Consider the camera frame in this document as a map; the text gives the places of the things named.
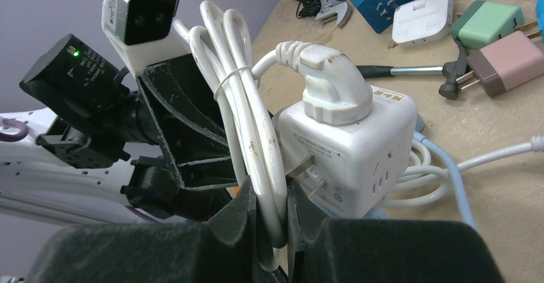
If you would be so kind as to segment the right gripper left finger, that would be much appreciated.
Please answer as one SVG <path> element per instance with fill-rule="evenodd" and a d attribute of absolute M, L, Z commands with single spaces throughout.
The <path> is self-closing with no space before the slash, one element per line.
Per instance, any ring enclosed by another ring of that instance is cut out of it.
<path fill-rule="evenodd" d="M 72 225 L 39 253 L 27 282 L 253 282 L 252 184 L 206 222 Z"/>

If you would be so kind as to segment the pink plug adapter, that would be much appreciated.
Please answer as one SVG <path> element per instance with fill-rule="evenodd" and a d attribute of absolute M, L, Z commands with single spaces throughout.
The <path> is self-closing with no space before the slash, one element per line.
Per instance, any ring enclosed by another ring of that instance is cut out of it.
<path fill-rule="evenodd" d="M 458 77 L 464 90 L 479 84 L 489 97 L 496 97 L 543 74 L 543 50 L 525 33 L 515 31 L 466 57 L 469 71 Z"/>

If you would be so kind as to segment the white cube socket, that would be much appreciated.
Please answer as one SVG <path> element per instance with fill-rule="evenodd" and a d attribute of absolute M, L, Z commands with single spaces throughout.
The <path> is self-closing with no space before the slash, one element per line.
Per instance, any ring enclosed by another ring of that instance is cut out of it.
<path fill-rule="evenodd" d="M 313 156 L 302 189 L 330 216 L 361 219 L 391 192 L 409 164 L 418 118 L 409 96 L 372 87 L 363 119 L 342 126 L 320 123 L 301 101 L 277 114 L 276 132 L 288 169 Z"/>

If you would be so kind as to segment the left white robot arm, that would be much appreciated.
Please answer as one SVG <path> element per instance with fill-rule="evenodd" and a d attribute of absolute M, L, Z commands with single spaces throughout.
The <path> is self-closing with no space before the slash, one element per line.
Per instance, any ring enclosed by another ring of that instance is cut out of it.
<path fill-rule="evenodd" d="M 44 108 L 1 115 L 1 212 L 54 224 L 122 216 L 48 200 L 72 194 L 118 203 L 134 222 L 205 221 L 237 185 L 219 107 L 173 34 L 124 49 L 142 63 L 137 90 L 81 39 L 67 34 L 20 88 Z"/>

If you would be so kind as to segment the white plug adapter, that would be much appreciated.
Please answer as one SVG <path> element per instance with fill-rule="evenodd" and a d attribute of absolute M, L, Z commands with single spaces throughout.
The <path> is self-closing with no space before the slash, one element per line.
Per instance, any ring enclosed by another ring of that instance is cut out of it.
<path fill-rule="evenodd" d="M 444 39 L 453 21 L 453 0 L 415 0 L 398 7 L 392 41 L 401 47 L 427 45 Z"/>

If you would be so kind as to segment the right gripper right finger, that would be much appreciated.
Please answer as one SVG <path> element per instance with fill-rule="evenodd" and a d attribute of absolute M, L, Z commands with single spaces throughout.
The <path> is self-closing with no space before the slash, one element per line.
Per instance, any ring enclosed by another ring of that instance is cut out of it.
<path fill-rule="evenodd" d="M 338 219 L 287 195 L 291 282 L 502 282 L 488 247 L 454 221 Z"/>

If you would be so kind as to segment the white angled plug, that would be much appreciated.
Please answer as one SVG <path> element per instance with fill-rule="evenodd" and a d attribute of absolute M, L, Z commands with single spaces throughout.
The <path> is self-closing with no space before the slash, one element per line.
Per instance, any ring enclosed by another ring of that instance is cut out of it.
<path fill-rule="evenodd" d="M 275 64 L 303 77 L 303 109 L 315 121 L 344 125 L 371 112 L 370 86 L 356 65 L 337 49 L 310 42 L 281 42 L 251 68 L 251 73 L 258 80 Z"/>

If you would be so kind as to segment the light blue plug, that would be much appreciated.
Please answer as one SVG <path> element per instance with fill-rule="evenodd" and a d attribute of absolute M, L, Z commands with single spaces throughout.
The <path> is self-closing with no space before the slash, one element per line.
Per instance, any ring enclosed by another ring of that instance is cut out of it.
<path fill-rule="evenodd" d="M 541 37 L 543 37 L 543 27 L 544 27 L 543 13 L 544 13 L 544 0 L 537 0 L 535 5 L 535 15 L 536 15 L 536 22 L 537 22 Z"/>

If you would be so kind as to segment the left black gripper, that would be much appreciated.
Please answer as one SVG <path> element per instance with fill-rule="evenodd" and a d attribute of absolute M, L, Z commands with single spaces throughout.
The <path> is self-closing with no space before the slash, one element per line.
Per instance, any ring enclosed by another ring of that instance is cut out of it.
<path fill-rule="evenodd" d="M 78 169 L 130 162 L 135 170 L 120 193 L 134 209 L 158 219 L 210 219 L 232 199 L 222 188 L 237 185 L 211 89 L 190 54 L 148 66 L 136 82 L 146 105 L 133 92 L 99 117 L 101 135 L 58 117 L 37 144 Z M 130 157 L 126 144 L 136 150 L 160 147 L 162 155 Z"/>

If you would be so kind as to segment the green plug adapter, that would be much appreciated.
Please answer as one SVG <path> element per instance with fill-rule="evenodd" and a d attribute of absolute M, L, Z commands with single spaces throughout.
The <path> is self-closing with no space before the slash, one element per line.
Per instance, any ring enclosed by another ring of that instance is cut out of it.
<path fill-rule="evenodd" d="M 536 20 L 525 22 L 520 6 L 494 1 L 474 1 L 450 28 L 450 36 L 469 49 L 480 49 L 508 35 L 538 26 Z M 540 37 L 539 30 L 527 34 Z"/>

